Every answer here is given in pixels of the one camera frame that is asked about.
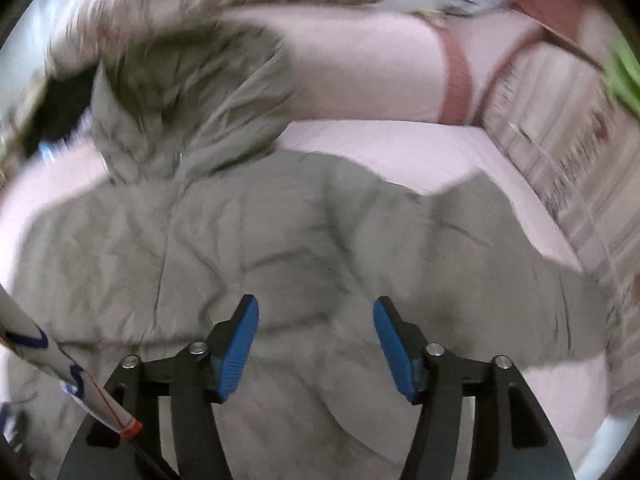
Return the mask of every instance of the blue gripper pad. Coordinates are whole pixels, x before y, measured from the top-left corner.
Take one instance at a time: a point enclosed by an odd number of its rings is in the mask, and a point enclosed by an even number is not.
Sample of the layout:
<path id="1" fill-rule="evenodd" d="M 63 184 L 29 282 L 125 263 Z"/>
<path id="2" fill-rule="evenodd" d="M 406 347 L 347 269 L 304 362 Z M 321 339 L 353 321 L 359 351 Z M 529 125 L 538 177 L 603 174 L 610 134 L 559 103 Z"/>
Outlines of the blue gripper pad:
<path id="1" fill-rule="evenodd" d="M 391 300 L 385 296 L 373 304 L 373 324 L 396 388 L 409 402 L 415 402 L 418 393 L 426 387 L 421 353 L 426 339 L 417 326 L 402 321 Z"/>
<path id="2" fill-rule="evenodd" d="M 217 323 L 212 331 L 210 363 L 222 402 L 238 387 L 258 330 L 258 317 L 257 300 L 245 294 L 231 319 Z"/>

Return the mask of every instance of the pink fabric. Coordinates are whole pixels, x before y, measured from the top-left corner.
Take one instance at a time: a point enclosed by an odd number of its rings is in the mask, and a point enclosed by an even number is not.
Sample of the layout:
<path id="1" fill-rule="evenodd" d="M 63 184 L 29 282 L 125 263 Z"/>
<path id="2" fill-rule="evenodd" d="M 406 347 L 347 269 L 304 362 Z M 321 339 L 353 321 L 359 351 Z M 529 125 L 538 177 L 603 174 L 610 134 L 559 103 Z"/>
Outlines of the pink fabric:
<path id="1" fill-rule="evenodd" d="M 497 10 L 474 18 L 451 16 L 447 25 L 469 63 L 473 93 L 466 123 L 471 124 L 500 70 L 524 46 L 542 40 L 545 29 L 516 10 Z"/>
<path id="2" fill-rule="evenodd" d="M 401 121 L 305 121 L 282 134 L 283 148 L 350 158 L 421 194 L 434 193 L 484 171 L 510 198 L 523 231 L 545 256 L 576 270 L 580 265 L 560 229 L 524 177 L 480 128 Z M 526 370 L 524 376 L 558 433 L 574 468 L 591 447 L 607 415 L 607 367 L 604 354 L 584 362 Z M 372 384 L 371 388 L 385 388 Z M 391 422 L 380 415 L 380 431 L 362 433 L 366 408 L 331 406 L 338 423 L 371 449 L 397 460 L 409 447 L 386 426 L 415 424 L 411 406 Z"/>
<path id="3" fill-rule="evenodd" d="M 298 75 L 297 119 L 437 122 L 441 117 L 449 83 L 447 51 L 440 35 L 419 18 L 291 5 L 231 9 L 223 17 L 283 35 Z"/>

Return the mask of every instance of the screw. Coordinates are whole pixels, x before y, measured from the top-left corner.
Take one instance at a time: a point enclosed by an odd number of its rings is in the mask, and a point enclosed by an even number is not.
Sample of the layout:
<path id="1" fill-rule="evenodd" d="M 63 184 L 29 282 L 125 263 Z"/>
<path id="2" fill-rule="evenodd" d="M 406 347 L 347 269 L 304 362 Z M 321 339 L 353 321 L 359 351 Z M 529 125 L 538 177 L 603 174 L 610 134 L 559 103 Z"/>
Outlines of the screw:
<path id="1" fill-rule="evenodd" d="M 207 351 L 207 344 L 204 341 L 196 341 L 189 346 L 189 353 L 193 355 L 202 355 Z"/>
<path id="2" fill-rule="evenodd" d="M 511 365 L 513 365 L 513 361 L 511 361 L 511 359 L 506 355 L 498 355 L 498 357 L 495 358 L 495 363 L 503 370 L 507 370 L 508 368 L 511 368 Z"/>
<path id="3" fill-rule="evenodd" d="M 139 362 L 140 358 L 137 355 L 128 355 L 122 360 L 120 364 L 123 368 L 130 370 L 131 368 L 135 368 L 136 366 L 138 366 Z"/>
<path id="4" fill-rule="evenodd" d="M 427 354 L 429 355 L 442 355 L 444 354 L 444 346 L 439 343 L 429 343 L 427 345 Z"/>

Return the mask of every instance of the black object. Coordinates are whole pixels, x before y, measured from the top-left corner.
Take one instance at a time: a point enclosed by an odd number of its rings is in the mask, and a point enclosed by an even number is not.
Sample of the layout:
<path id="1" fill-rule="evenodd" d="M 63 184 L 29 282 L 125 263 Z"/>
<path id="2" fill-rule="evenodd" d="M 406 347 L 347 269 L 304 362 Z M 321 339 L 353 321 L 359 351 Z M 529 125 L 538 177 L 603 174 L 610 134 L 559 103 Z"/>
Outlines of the black object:
<path id="1" fill-rule="evenodd" d="M 143 363 L 128 356 L 105 389 L 143 429 L 124 439 L 87 415 L 58 479 L 231 480 L 211 404 L 225 402 L 238 386 L 257 325 L 258 304 L 247 294 L 230 320 L 175 357 Z M 180 475 L 161 456 L 158 397 L 163 396 L 171 397 Z"/>
<path id="2" fill-rule="evenodd" d="M 462 397 L 476 398 L 469 480 L 574 480 L 569 461 L 526 381 L 506 356 L 458 357 L 379 298 L 374 324 L 398 390 L 422 412 L 401 480 L 450 480 Z"/>

